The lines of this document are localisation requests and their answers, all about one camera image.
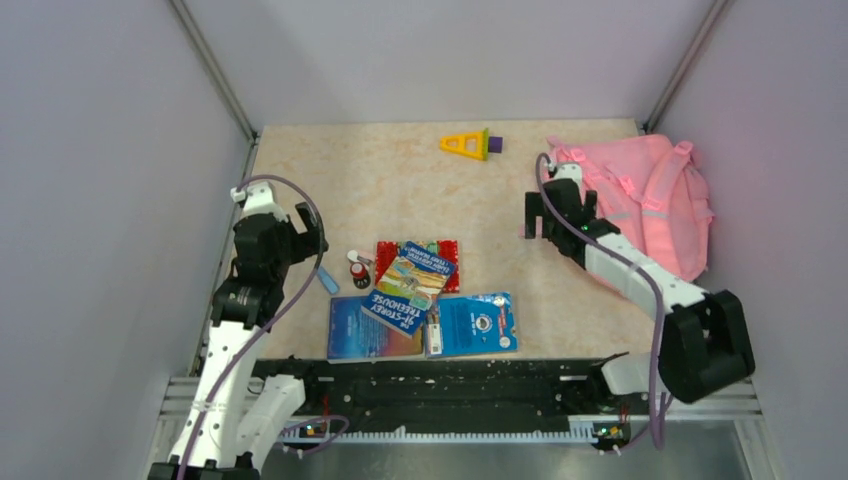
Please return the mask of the light blue paperback book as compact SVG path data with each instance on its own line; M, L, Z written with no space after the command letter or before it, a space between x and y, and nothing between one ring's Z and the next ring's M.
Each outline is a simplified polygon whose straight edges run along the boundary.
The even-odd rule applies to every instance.
M517 351L511 294L440 298L428 312L425 340L428 358Z

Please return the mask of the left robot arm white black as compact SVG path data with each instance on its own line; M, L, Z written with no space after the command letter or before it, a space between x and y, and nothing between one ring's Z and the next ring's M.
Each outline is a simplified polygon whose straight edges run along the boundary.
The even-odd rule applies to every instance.
M288 216L253 213L233 228L230 272L212 298L207 356L182 431L150 479L258 479L285 423L319 404L320 386L303 375L275 375L251 407L247 387L272 325L291 308L283 286L291 266L320 261L328 249L320 213L295 207Z

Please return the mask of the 91-storey treehouse blue book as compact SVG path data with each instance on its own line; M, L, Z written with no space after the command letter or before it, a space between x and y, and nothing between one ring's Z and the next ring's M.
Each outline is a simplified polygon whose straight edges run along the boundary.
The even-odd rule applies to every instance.
M420 330L454 269L449 261L407 241L375 282L361 310L410 338Z

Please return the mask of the red 156-storey treehouse book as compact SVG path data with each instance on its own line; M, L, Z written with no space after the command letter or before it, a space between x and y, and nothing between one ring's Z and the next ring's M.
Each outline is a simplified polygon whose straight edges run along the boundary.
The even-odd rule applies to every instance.
M387 271L392 261L398 255L406 241L379 241L376 250L376 263L374 273L379 280ZM459 246L456 240L429 240L415 241L427 251L434 253L452 263L455 267L453 274L447 281L443 292L446 294L458 294L460 292L460 256Z

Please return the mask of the pink student backpack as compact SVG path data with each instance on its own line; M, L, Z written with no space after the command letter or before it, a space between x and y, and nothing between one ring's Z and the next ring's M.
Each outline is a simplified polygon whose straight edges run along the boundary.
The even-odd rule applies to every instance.
M658 134L582 144L550 136L547 142L557 165L581 167L581 191L597 193L597 215L638 250L689 282L706 270L714 213L691 142L674 144Z

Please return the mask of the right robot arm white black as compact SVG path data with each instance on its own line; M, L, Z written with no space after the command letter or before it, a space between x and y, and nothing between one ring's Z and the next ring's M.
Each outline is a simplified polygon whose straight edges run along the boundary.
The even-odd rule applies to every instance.
M597 195L570 179L543 183L524 198L524 236L541 237L653 318L645 354L604 361L586 385L589 404L612 412L628 394L666 393L686 404L750 377L756 361L741 300L709 292L661 267L612 222L596 215Z

